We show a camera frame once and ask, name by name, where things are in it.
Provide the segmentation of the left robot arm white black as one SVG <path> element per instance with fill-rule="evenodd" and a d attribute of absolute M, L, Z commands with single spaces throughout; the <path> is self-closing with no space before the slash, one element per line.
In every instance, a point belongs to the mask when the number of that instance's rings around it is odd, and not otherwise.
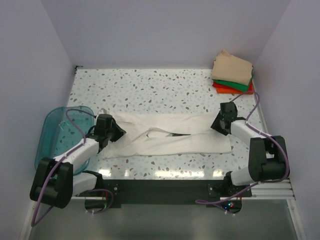
<path fill-rule="evenodd" d="M 74 192 L 74 172 L 92 156 L 100 153 L 109 142 L 126 134 L 110 114 L 99 114 L 84 139 L 70 150 L 54 158 L 39 161 L 29 197 L 32 201 L 63 209 Z"/>

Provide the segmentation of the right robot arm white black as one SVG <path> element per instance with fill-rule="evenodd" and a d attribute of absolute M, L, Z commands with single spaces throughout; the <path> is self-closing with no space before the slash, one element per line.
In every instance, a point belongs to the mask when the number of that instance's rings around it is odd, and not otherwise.
<path fill-rule="evenodd" d="M 222 189 L 227 196 L 235 196 L 241 186 L 280 182 L 289 177 L 285 139 L 280 135 L 272 136 L 258 130 L 247 119 L 238 116 L 234 102 L 220 104 L 211 128 L 225 136 L 239 138 L 249 148 L 247 167 L 227 172 L 223 178 Z"/>

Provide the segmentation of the white printed t shirt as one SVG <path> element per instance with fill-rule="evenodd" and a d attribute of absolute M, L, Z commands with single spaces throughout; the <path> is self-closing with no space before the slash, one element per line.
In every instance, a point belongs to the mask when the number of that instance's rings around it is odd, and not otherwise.
<path fill-rule="evenodd" d="M 112 116 L 126 133 L 101 152 L 106 159 L 231 152 L 229 138 L 211 128 L 213 114 L 114 112 Z"/>

